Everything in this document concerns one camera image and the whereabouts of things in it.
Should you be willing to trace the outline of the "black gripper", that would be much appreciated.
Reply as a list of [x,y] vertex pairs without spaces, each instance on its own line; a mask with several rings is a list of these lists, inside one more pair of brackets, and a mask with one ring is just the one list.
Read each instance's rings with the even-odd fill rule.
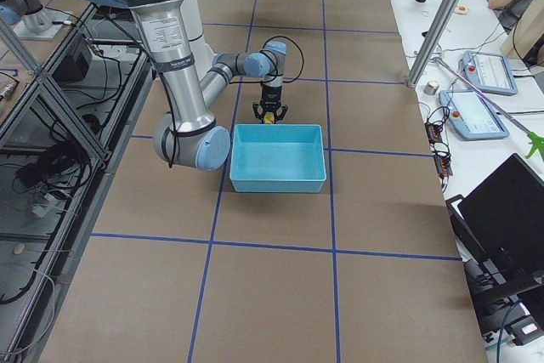
[[277,112],[281,108],[281,94],[282,86],[261,86],[260,101],[252,103],[253,114],[260,123],[265,123],[266,113]]

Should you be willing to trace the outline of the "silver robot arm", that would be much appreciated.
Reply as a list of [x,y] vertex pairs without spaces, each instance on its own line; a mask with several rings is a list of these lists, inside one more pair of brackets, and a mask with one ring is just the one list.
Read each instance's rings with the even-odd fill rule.
[[230,151],[229,132],[210,108],[234,77],[260,80],[273,94],[265,112],[279,108],[286,45],[269,40],[256,53],[215,54],[206,44],[196,0],[86,0],[130,11],[143,48],[161,79],[170,111],[153,136],[168,165],[202,171],[220,168]]

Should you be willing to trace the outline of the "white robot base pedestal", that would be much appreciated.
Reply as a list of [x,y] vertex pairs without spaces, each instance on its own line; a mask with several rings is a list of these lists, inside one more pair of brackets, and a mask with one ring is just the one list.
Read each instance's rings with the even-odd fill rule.
[[195,57],[198,77],[202,78],[212,66],[214,53],[204,37],[197,0],[184,0],[180,10],[190,49]]

